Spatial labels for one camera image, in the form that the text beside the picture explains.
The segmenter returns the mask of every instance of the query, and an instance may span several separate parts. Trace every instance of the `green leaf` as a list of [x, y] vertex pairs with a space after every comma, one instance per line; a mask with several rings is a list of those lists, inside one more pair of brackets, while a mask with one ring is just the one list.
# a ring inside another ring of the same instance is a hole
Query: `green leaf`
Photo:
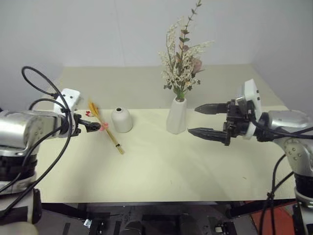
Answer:
[[188, 33], [189, 33], [187, 29], [182, 29], [181, 32], [182, 32], [183, 34], [188, 34]]

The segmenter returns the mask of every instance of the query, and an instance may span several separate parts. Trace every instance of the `red surface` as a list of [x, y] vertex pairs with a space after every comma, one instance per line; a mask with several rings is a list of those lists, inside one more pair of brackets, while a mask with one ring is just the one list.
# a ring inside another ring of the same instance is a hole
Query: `red surface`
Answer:
[[[294, 235], [292, 216], [285, 211], [284, 207], [275, 208], [275, 226], [277, 235]], [[255, 226], [259, 230], [261, 212], [251, 215]], [[271, 235], [272, 227], [270, 222], [270, 210], [267, 210], [264, 217], [263, 234]]]

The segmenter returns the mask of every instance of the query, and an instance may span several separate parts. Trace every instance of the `yellow stick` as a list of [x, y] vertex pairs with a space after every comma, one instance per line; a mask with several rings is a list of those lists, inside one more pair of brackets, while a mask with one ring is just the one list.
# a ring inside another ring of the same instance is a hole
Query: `yellow stick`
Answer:
[[105, 122], [100, 117], [98, 108], [91, 101], [89, 101], [89, 108], [90, 108], [91, 113], [93, 115], [95, 115], [97, 117], [97, 119], [99, 120], [99, 122], [101, 123], [101, 125], [104, 126], [104, 128], [107, 131], [107, 133], [108, 133], [109, 137], [111, 138], [112, 142], [115, 144], [115, 147], [117, 148], [117, 150], [120, 152], [120, 154], [123, 154], [124, 150], [122, 149], [121, 145], [118, 143], [118, 141], [116, 140], [116, 138], [114, 137], [112, 132], [108, 128], [105, 127], [105, 125], [104, 125]]

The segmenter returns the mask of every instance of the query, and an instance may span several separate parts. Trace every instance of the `white vase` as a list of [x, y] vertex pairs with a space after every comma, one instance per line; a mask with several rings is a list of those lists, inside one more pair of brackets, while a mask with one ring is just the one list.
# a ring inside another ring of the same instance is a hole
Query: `white vase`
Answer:
[[174, 98], [166, 120], [166, 130], [172, 134], [179, 134], [186, 130], [187, 100], [179, 102]]
[[111, 113], [115, 130], [119, 133], [129, 132], [133, 127], [133, 120], [129, 111], [125, 108], [116, 108]]

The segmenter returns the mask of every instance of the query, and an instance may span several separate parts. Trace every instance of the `table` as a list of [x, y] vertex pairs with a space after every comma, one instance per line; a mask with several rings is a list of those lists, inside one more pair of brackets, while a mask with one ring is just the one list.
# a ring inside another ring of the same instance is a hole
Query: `table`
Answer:
[[[264, 111], [285, 110], [266, 106]], [[79, 110], [84, 116], [85, 110]], [[282, 149], [271, 142], [237, 137], [226, 147], [196, 138], [187, 131], [166, 131], [168, 109], [133, 109], [134, 127], [116, 133], [111, 110], [101, 110], [125, 150], [120, 155], [104, 132], [82, 133], [72, 138], [52, 171], [38, 184], [44, 203], [121, 203], [264, 200], [270, 190], [272, 170]], [[96, 121], [94, 117], [84, 119]], [[188, 128], [221, 130], [225, 114], [207, 116], [187, 110]], [[45, 141], [38, 154], [40, 175], [56, 158], [65, 140]], [[277, 180], [291, 171], [283, 160]], [[294, 179], [288, 179], [275, 199], [294, 198]]]

